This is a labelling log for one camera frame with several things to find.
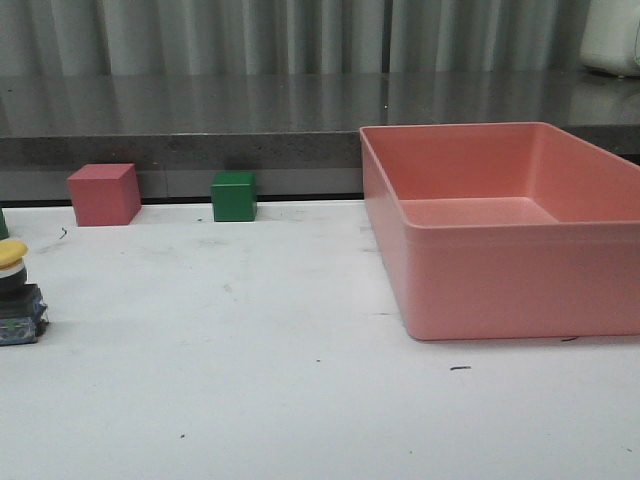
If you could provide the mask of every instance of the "white appliance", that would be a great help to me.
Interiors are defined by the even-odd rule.
[[[640,0],[591,0],[580,60],[614,75],[640,75]]]

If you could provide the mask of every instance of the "table surface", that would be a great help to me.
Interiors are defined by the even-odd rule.
[[[640,478],[640,337],[412,340],[360,201],[5,216],[52,324],[0,349],[2,480]]]

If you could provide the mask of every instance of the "gray countertop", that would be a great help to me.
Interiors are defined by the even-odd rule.
[[[75,169],[124,161],[147,198],[205,196],[222,169],[358,193],[365,125],[544,121],[640,154],[640,80],[585,71],[1,77],[0,101],[0,200],[64,199]]]

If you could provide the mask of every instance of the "pink plastic bin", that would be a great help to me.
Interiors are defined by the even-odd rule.
[[[360,133],[411,336],[640,334],[640,167],[544,123]]]

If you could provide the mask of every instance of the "gray curtain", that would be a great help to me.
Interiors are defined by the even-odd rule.
[[[578,66],[588,0],[0,0],[0,75]]]

